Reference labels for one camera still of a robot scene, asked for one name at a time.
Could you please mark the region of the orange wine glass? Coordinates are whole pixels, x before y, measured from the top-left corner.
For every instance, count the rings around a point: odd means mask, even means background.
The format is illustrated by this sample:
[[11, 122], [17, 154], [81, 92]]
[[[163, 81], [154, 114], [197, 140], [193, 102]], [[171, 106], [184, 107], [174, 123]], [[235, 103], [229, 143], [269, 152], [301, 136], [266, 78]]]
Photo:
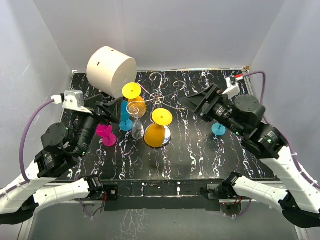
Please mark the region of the orange wine glass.
[[145, 100], [141, 97], [142, 88], [138, 83], [130, 82], [122, 88], [122, 94], [127, 99], [127, 111], [133, 118], [141, 118], [147, 111]]
[[145, 143], [152, 148], [160, 148], [171, 139], [169, 125], [173, 121], [172, 113], [165, 108], [157, 108], [151, 114], [153, 123], [149, 125], [144, 134]]

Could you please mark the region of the clear wine glass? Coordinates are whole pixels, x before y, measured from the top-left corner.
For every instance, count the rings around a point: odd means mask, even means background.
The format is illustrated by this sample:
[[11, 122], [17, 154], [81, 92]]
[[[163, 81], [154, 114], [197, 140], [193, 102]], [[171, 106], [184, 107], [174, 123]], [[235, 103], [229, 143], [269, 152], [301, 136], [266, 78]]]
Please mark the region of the clear wine glass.
[[147, 107], [143, 101], [132, 101], [128, 103], [127, 111], [134, 118], [131, 135], [135, 140], [140, 140], [144, 137], [145, 130], [141, 122], [141, 118], [145, 115]]

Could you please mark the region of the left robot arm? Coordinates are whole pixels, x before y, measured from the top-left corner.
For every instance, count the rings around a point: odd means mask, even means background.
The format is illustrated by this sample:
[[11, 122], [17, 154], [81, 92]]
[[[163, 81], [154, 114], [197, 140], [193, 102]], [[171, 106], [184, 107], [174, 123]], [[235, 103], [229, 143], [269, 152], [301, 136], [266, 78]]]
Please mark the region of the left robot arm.
[[[102, 93], [84, 99], [80, 90], [66, 90], [53, 95], [31, 115], [19, 146], [21, 174], [0, 191], [0, 223], [17, 225], [31, 219], [34, 214], [53, 205], [70, 200], [107, 200], [98, 175], [81, 177], [75, 182], [47, 188], [46, 185], [76, 166], [76, 158], [82, 158], [96, 135], [99, 125], [109, 127], [121, 120], [123, 98], [103, 102]], [[24, 147], [27, 133], [37, 114], [50, 104], [61, 104], [73, 113], [71, 126], [62, 122], [52, 124], [41, 136], [43, 149], [29, 167], [24, 165]]]

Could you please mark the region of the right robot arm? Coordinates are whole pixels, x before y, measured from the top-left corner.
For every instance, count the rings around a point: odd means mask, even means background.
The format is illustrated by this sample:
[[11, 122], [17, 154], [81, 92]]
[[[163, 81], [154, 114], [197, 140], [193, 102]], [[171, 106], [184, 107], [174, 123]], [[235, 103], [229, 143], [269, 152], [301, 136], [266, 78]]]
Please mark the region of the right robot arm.
[[320, 188], [294, 159], [281, 132], [262, 121], [266, 109], [256, 97], [245, 94], [230, 100], [226, 92], [213, 84], [178, 102], [205, 122], [216, 120], [241, 137], [241, 145], [268, 166], [285, 186], [271, 187], [232, 172], [218, 187], [206, 188], [204, 192], [229, 199], [250, 198], [280, 211], [299, 228], [319, 227]]

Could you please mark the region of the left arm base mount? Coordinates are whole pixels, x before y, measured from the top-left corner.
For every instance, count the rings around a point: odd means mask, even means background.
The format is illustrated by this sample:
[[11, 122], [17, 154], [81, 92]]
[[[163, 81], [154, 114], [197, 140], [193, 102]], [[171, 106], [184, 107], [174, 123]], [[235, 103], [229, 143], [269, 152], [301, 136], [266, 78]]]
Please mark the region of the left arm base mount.
[[107, 206], [107, 202], [115, 202], [119, 199], [119, 186], [116, 184], [104, 184], [103, 189], [98, 192], [98, 196], [95, 201], [100, 201], [100, 206], [95, 211], [89, 211], [84, 201], [80, 198], [78, 201], [82, 207], [83, 212], [93, 220], [97, 213], [102, 213]]

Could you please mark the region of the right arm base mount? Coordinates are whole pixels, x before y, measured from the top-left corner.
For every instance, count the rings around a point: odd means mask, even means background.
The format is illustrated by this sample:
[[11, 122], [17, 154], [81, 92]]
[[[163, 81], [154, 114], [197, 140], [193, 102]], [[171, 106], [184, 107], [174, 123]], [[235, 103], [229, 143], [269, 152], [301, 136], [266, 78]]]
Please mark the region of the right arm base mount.
[[245, 215], [252, 205], [252, 199], [249, 199], [245, 209], [242, 209], [244, 197], [224, 187], [222, 184], [208, 184], [206, 187], [201, 187], [200, 194], [208, 200], [221, 201], [219, 202], [220, 211], [225, 217], [233, 219]]

